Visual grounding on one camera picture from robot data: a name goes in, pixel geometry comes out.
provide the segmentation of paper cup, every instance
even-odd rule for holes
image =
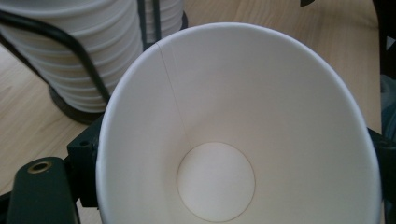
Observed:
[[[341,78],[298,41],[242,23],[146,50],[110,99],[96,163],[104,223],[373,224],[379,181]]]

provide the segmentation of table surface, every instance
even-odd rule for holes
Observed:
[[[299,40],[343,79],[367,126],[380,132],[378,28],[370,0],[185,0],[189,26],[239,21]],[[64,158],[66,145],[87,126],[65,116],[47,85],[0,48],[0,193],[10,191],[25,163]],[[101,223],[96,209],[79,208],[82,223]]]

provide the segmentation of screw hole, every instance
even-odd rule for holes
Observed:
[[[50,161],[41,161],[29,167],[27,172],[30,174],[39,174],[47,171],[51,166],[52,163]]]

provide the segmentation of wooden table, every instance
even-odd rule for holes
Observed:
[[[370,0],[185,0],[190,26],[240,21],[290,35],[320,55],[355,97],[368,127],[380,132],[378,29]],[[64,158],[66,145],[87,126],[66,117],[48,87],[0,48],[0,193],[10,191],[25,163]],[[80,209],[82,223],[101,223],[95,209]]]

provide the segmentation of stack of paper cups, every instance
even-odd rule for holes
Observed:
[[[145,0],[146,34],[148,43],[154,43],[155,20],[152,0]],[[160,0],[161,37],[167,37],[181,29],[183,17],[183,0]]]
[[[135,0],[0,0],[0,8],[63,29],[79,41],[109,93],[143,52]],[[2,26],[2,35],[72,107],[105,111],[106,103],[78,57],[41,35]]]

